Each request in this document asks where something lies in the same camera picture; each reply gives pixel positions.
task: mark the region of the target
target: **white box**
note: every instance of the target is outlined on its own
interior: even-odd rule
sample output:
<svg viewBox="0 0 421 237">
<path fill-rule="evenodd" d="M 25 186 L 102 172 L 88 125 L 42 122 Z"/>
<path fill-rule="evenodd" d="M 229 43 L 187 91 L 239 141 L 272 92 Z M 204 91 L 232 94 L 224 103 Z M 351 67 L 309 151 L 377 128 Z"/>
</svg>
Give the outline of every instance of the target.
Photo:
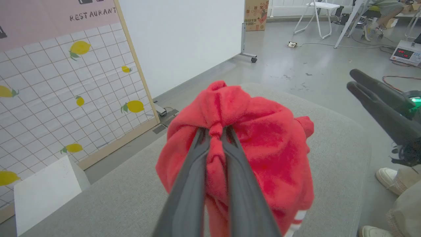
<svg viewBox="0 0 421 237">
<path fill-rule="evenodd" d="M 14 187 L 18 236 L 90 186 L 85 172 L 68 156 Z"/>
</svg>

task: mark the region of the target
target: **gray shorts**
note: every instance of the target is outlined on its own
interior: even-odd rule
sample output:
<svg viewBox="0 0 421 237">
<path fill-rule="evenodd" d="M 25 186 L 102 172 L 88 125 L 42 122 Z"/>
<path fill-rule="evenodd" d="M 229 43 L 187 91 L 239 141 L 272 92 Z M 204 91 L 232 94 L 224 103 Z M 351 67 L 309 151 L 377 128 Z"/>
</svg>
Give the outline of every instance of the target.
<svg viewBox="0 0 421 237">
<path fill-rule="evenodd" d="M 369 0 L 368 7 L 378 6 L 380 8 L 381 16 L 385 16 L 391 13 L 397 8 L 403 8 L 404 4 L 398 2 L 397 0 Z"/>
</svg>

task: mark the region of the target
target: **yellow lemon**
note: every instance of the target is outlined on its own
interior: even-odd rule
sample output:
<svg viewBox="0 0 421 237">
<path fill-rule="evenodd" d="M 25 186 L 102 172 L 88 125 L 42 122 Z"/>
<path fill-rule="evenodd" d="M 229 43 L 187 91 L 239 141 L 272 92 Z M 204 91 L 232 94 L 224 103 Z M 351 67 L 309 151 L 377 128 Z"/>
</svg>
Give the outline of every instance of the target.
<svg viewBox="0 0 421 237">
<path fill-rule="evenodd" d="M 70 151 L 72 153 L 76 153 L 76 152 L 79 152 L 81 150 L 83 150 L 81 145 L 79 145 L 77 143 L 73 143 L 73 144 L 67 145 L 66 147 L 63 147 L 63 149 L 60 151 L 60 154 L 62 152 L 67 153 L 67 151 Z"/>
<path fill-rule="evenodd" d="M 132 113 L 138 113 L 144 110 L 143 103 L 138 100 L 129 101 L 128 103 L 125 103 L 123 106 L 121 106 L 120 111 L 122 113 L 123 110 L 128 112 L 127 109 L 130 110 Z"/>
<path fill-rule="evenodd" d="M 123 70 L 123 72 L 125 72 L 125 73 L 129 73 L 129 72 L 131 72 L 131 71 L 132 71 L 132 69 L 131 69 L 131 68 L 129 68 L 129 67 L 127 67 L 127 66 L 122 66 L 122 67 L 121 67 L 121 70 Z"/>
<path fill-rule="evenodd" d="M 82 97 L 78 96 L 78 95 L 75 96 L 75 99 L 76 99 L 76 104 L 78 106 L 82 106 L 85 103 L 85 100 Z"/>
<path fill-rule="evenodd" d="M 70 47 L 70 58 L 77 61 L 74 58 L 80 58 L 79 55 L 86 54 L 89 51 L 90 47 L 91 45 L 85 41 L 74 42 L 73 45 Z"/>
<path fill-rule="evenodd" d="M 19 94 L 19 90 L 18 92 L 13 89 L 10 91 L 7 87 L 0 86 L 0 97 L 14 97 L 17 94 Z"/>
<path fill-rule="evenodd" d="M 9 185 L 19 179 L 18 175 L 12 171 L 0 171 L 0 186 Z"/>
</svg>

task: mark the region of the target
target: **wooden frame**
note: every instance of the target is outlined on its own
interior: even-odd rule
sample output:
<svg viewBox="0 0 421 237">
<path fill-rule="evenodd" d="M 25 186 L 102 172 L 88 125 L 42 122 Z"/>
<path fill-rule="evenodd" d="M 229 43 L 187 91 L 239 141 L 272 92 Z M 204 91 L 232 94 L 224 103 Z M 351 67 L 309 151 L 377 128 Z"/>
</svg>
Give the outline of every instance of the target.
<svg viewBox="0 0 421 237">
<path fill-rule="evenodd" d="M 138 68 L 138 73 L 140 74 L 140 78 L 142 80 L 143 86 L 145 87 L 146 94 L 149 99 L 149 103 L 151 105 L 152 111 L 155 115 L 155 120 L 150 120 L 146 123 L 141 124 L 140 126 L 137 126 L 135 129 L 124 135 L 122 138 L 117 139 L 116 141 L 112 142 L 111 144 L 105 146 L 101 150 L 93 153 L 92 155 L 88 156 L 86 159 L 82 160 L 78 163 L 79 167 L 82 170 L 86 170 L 87 168 L 91 167 L 98 161 L 102 160 L 103 158 L 107 157 L 109 154 L 113 153 L 120 147 L 124 146 L 125 144 L 129 143 L 131 140 L 135 139 L 136 137 L 142 135 L 149 129 L 155 127 L 160 123 L 158 113 L 155 110 L 155 105 L 152 101 L 151 94 L 149 92 L 148 86 L 145 81 L 145 77 L 143 75 L 142 69 L 139 64 L 139 60 L 137 58 L 136 52 L 134 50 L 133 42 L 130 38 L 129 31 L 127 29 L 126 22 L 124 20 L 123 12 L 121 11 L 120 3 L 118 0 L 114 0 L 115 7 L 117 9 L 118 16 L 120 18 L 121 25 L 123 27 L 124 34 L 127 38 L 127 43 L 129 44 L 130 51 L 132 52 L 133 59 L 136 63 L 136 67 Z M 8 205 L 4 209 L 0 211 L 0 223 L 3 223 L 4 221 L 8 220 L 9 218 L 13 217 L 15 215 L 15 204 Z"/>
</svg>

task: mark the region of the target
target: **red garment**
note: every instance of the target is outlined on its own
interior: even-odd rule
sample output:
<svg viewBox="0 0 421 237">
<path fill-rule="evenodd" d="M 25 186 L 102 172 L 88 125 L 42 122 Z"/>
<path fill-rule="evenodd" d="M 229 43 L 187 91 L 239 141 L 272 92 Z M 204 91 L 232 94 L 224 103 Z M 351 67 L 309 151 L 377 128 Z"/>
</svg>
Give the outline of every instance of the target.
<svg viewBox="0 0 421 237">
<path fill-rule="evenodd" d="M 314 125 L 308 117 L 271 100 L 251 98 L 239 86 L 212 83 L 171 122 L 156 171 L 167 192 L 171 191 L 198 127 L 209 129 L 206 199 L 210 233 L 229 235 L 228 199 L 225 183 L 223 127 L 232 125 L 241 142 L 276 222 L 285 235 L 301 223 L 301 210 L 310 208 L 314 194 L 306 139 Z"/>
</svg>

